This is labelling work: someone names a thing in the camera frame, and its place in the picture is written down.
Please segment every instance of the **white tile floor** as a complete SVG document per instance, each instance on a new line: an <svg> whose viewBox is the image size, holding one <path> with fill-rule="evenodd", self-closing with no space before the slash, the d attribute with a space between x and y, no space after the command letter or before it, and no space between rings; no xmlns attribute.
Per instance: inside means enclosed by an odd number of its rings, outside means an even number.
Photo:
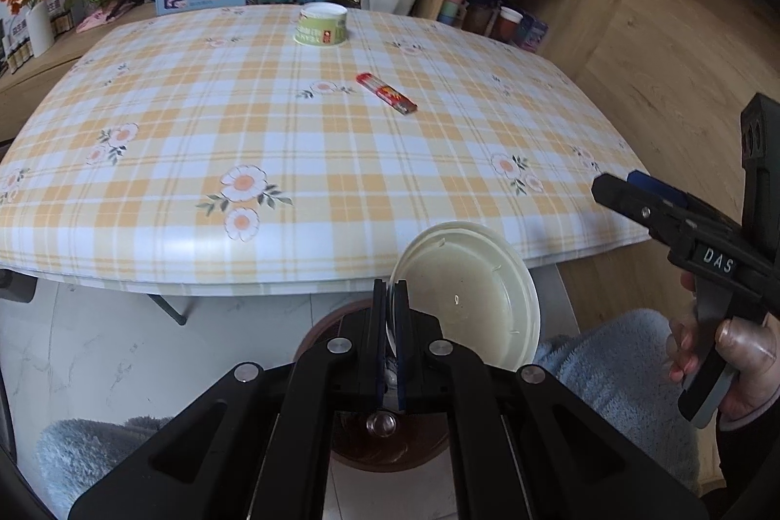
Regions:
<svg viewBox="0 0 780 520"><path fill-rule="evenodd" d="M533 272L543 334L576 333L555 267ZM291 362L321 317L370 294L167 298L189 312L179 327L149 298L40 280L33 302L0 300L0 368L19 467L46 502L34 447L60 419L123 423L177 414L235 364ZM396 474L331 462L324 519L454 518L449 453Z"/></svg>

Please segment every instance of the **red snack package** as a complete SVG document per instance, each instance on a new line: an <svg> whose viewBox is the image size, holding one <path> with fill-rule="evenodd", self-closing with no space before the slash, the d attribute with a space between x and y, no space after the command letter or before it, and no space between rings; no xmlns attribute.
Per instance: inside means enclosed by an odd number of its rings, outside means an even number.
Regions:
<svg viewBox="0 0 780 520"><path fill-rule="evenodd" d="M390 85L386 85L373 74L358 74L356 80L359 84L363 85L376 96L382 98L387 104L403 115L409 115L417 110L417 105L403 93L399 93Z"/></svg>

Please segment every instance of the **hand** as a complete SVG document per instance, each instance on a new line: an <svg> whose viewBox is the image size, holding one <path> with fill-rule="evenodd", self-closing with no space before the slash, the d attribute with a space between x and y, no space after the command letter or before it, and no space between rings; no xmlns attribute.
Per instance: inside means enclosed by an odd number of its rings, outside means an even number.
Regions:
<svg viewBox="0 0 780 520"><path fill-rule="evenodd" d="M680 283L695 291L693 275L683 272ZM666 341L666 352L672 359L669 379L676 384L695 372L702 360L693 348L697 337L696 318L669 320L672 335ZM720 411L732 421L742 419L767 403L780 386L780 322L771 314L760 327L748 320L723 320L715 331L715 350L740 371L739 377L720 404Z"/></svg>

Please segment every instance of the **green paper cup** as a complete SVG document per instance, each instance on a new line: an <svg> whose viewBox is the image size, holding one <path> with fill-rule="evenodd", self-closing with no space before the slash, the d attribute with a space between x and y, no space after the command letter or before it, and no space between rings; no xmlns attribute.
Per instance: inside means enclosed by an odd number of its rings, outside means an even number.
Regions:
<svg viewBox="0 0 780 520"><path fill-rule="evenodd" d="M301 8L295 42L333 47L346 41L346 7L336 3L308 3Z"/></svg>

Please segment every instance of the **plaid tablecloth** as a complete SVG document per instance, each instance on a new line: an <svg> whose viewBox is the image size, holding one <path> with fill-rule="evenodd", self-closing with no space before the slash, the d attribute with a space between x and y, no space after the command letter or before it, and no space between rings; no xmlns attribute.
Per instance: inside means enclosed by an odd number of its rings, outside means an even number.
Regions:
<svg viewBox="0 0 780 520"><path fill-rule="evenodd" d="M644 240L596 205L637 157L553 64L427 20L350 11L293 41L295 7L116 28L0 165L0 263L177 294L363 289L433 224L469 220L530 266ZM403 116L356 83L412 99Z"/></svg>

